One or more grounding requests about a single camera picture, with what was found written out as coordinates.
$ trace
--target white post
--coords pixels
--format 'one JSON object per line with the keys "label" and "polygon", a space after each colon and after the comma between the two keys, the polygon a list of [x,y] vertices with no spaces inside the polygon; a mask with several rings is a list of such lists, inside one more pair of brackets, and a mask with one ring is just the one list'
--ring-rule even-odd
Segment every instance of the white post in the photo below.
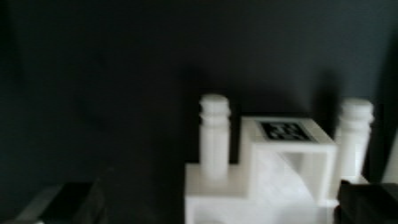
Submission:
{"label": "white post", "polygon": [[200,125],[200,171],[208,183],[227,180],[229,166],[229,119],[227,98],[208,94],[202,96]]}
{"label": "white post", "polygon": [[360,171],[369,141],[373,105],[367,100],[348,98],[341,104],[339,126],[335,131],[337,160],[335,178],[351,183],[360,181]]}
{"label": "white post", "polygon": [[394,134],[394,145],[389,152],[389,163],[383,172],[383,183],[398,183],[398,131]]}

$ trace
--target dark background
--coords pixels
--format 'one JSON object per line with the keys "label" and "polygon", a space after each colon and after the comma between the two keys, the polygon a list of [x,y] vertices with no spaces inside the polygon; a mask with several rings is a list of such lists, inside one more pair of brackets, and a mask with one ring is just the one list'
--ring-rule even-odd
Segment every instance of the dark background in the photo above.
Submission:
{"label": "dark background", "polygon": [[328,134],[341,98],[369,99],[380,181],[396,27],[392,0],[1,0],[0,221],[42,187],[99,179],[112,223],[183,223],[208,92],[239,114],[307,114]]}

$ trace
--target white plastic part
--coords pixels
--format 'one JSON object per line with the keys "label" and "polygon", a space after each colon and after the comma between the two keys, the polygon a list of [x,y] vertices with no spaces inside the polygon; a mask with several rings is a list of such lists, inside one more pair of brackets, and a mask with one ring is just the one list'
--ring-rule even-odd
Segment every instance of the white plastic part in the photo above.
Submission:
{"label": "white plastic part", "polygon": [[[348,134],[348,137],[341,136],[346,143],[343,146],[348,147],[351,139],[357,139],[351,132],[359,127],[360,130],[367,127],[362,120],[371,120],[371,107],[360,100],[348,100],[344,103],[339,133]],[[209,109],[208,111],[216,111],[213,115],[220,114],[220,111],[225,112],[225,107]],[[215,116],[204,115],[202,117],[206,120]],[[222,123],[220,120],[213,122],[208,119],[202,125],[216,126]],[[270,133],[263,123],[275,127]],[[298,132],[295,133],[296,127],[286,125],[287,128],[282,128],[279,126],[287,123],[300,126],[302,132],[309,136],[307,141],[295,141],[295,138],[300,137]],[[287,130],[287,136],[282,136],[286,140],[280,140],[271,136],[284,135],[284,130]],[[204,135],[200,138],[209,139],[211,135]],[[334,179],[337,150],[335,142],[309,118],[243,117],[239,161],[236,165],[227,166],[224,184],[213,187],[211,183],[218,179],[215,178],[211,181],[204,175],[211,169],[202,169],[199,164],[186,164],[184,224],[332,224],[337,200],[335,192],[334,194],[330,192],[341,180],[339,176]],[[222,155],[211,154],[211,156],[216,161],[220,158],[215,157]],[[359,176],[359,182],[366,183],[362,176]]]}
{"label": "white plastic part", "polygon": [[227,181],[229,165],[229,119],[227,98],[208,94],[202,96],[200,125],[200,171],[211,185]]}
{"label": "white plastic part", "polygon": [[369,141],[369,123],[373,121],[373,105],[367,100],[348,98],[341,104],[339,126],[335,131],[335,143],[339,147],[337,164],[334,170],[334,182],[344,179],[351,183],[360,182],[360,171]]}
{"label": "white plastic part", "polygon": [[387,162],[382,182],[398,183],[398,131],[394,134],[394,145],[392,145],[391,154],[389,154],[389,162]]}

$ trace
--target white block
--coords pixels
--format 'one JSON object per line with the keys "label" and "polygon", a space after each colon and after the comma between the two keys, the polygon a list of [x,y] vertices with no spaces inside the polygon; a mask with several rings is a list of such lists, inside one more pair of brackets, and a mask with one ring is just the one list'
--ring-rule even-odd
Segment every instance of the white block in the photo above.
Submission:
{"label": "white block", "polygon": [[[335,144],[319,126],[307,118],[254,117],[243,118],[243,122],[250,133],[250,169],[255,170],[255,158],[263,157],[263,153],[277,152],[300,175],[318,205],[327,205]],[[248,194],[255,198],[257,172],[248,173]]]}

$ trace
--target white plastic base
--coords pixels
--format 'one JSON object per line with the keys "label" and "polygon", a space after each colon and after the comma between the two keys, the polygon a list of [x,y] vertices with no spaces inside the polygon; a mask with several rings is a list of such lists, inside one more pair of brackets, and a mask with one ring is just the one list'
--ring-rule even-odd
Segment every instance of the white plastic base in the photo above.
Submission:
{"label": "white plastic base", "polygon": [[229,166],[227,179],[206,182],[199,164],[186,165],[184,224],[332,224],[337,201],[323,177],[334,141],[311,119],[286,119],[300,122],[314,141],[266,142],[257,120],[241,119],[239,165]]}
{"label": "white plastic base", "polygon": [[[208,188],[200,182],[199,166],[186,169],[186,224],[218,221],[224,224],[330,224],[332,207],[316,205],[300,176],[291,169],[282,156],[266,153],[257,163],[259,194],[250,200],[241,192],[241,186],[225,185]],[[238,177],[238,169],[231,167],[231,176]]]}

